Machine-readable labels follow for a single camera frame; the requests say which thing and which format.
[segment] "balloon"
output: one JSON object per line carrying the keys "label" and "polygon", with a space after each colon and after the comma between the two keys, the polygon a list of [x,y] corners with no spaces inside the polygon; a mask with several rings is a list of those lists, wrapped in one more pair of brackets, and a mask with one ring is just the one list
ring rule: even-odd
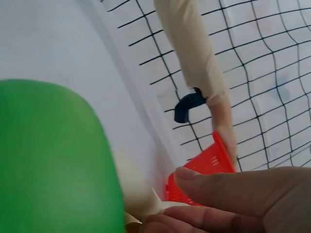
{"label": "balloon", "polygon": [[0,232],[123,233],[123,212],[89,104],[55,84],[0,81]]}

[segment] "beige object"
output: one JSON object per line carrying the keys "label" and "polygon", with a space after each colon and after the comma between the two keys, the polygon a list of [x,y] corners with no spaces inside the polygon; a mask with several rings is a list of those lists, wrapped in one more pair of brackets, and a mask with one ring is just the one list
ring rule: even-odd
{"label": "beige object", "polygon": [[162,27],[173,46],[188,87],[198,87],[208,105],[227,96],[223,73],[214,55],[196,0],[154,0]]}
{"label": "beige object", "polygon": [[171,206],[187,205],[164,201],[151,188],[138,168],[120,152],[113,152],[114,163],[123,192],[125,224],[143,222],[147,216],[161,213]]}

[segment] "black clip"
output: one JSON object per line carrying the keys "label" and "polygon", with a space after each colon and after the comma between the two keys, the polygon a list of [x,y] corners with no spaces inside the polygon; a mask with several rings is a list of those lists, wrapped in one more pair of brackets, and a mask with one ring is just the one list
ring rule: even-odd
{"label": "black clip", "polygon": [[174,120],[177,123],[186,123],[189,121],[189,110],[206,103],[199,88],[194,88],[195,93],[184,96],[175,106]]}

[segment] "black net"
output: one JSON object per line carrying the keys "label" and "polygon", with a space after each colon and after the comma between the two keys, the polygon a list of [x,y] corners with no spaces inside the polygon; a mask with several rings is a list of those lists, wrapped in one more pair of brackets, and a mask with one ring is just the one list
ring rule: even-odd
{"label": "black net", "polygon": [[[189,92],[152,0],[103,0],[149,80],[176,141],[180,163],[212,143],[206,106],[187,124],[173,109]],[[240,170],[311,166],[311,1],[198,0],[230,85]]]}

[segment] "red plastic basket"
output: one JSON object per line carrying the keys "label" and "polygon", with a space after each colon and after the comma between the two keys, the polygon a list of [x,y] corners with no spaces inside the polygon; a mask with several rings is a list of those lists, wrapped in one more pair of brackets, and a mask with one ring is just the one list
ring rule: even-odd
{"label": "red plastic basket", "polygon": [[[212,135],[215,143],[190,160],[184,165],[184,167],[200,172],[201,174],[235,172],[220,137],[216,132],[213,132]],[[181,192],[174,182],[174,174],[169,176],[166,191],[168,201],[183,202],[189,205],[200,206],[200,204],[193,202]]]}

